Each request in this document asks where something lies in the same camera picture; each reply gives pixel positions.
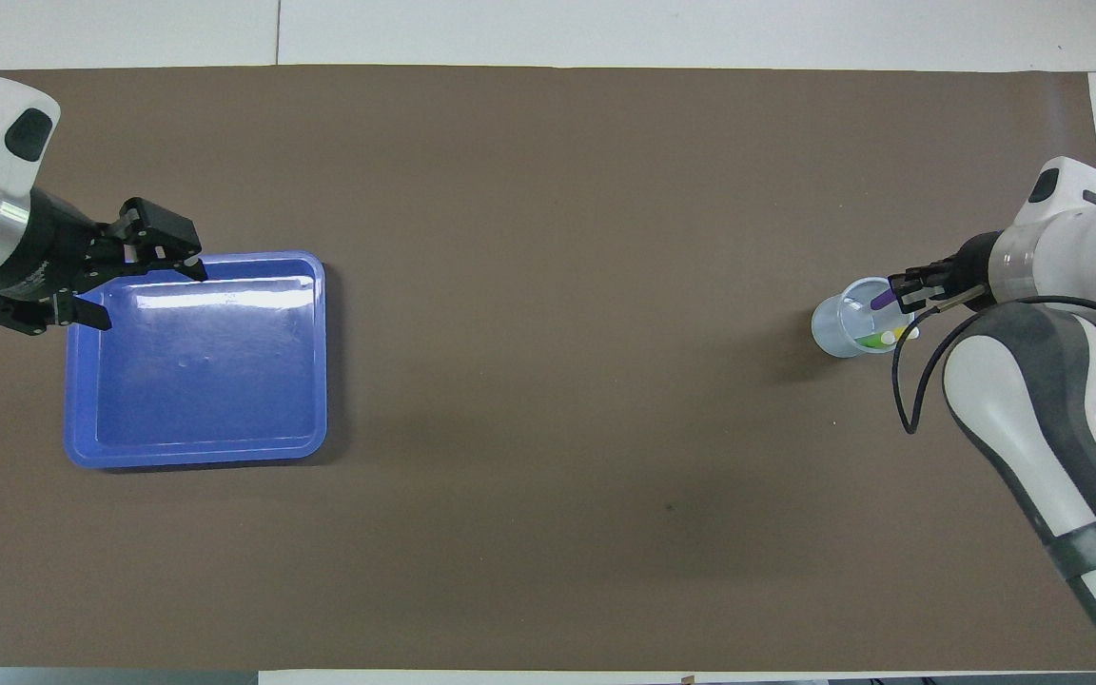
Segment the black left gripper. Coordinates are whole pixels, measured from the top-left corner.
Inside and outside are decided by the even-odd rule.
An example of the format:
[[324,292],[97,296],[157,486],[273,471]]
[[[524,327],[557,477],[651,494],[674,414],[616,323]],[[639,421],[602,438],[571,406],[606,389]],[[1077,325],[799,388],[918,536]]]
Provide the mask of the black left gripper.
[[0,265],[0,326],[28,336],[50,326],[110,330],[109,310],[75,292],[156,270],[203,282],[208,274],[201,252],[194,222],[152,201],[126,199],[116,221],[95,222],[34,189],[25,233]]

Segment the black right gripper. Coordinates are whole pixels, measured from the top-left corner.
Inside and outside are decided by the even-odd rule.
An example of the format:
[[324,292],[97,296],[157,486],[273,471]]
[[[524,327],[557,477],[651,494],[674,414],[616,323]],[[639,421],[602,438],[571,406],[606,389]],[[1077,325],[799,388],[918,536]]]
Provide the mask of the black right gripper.
[[[1000,237],[1001,231],[974,235],[958,248],[954,259],[891,274],[889,286],[900,289],[900,311],[920,313],[952,296],[961,298],[975,287],[980,290],[975,298],[966,300],[966,307],[992,307],[997,304],[990,286],[990,264],[992,249]],[[952,294],[945,289],[952,289]]]

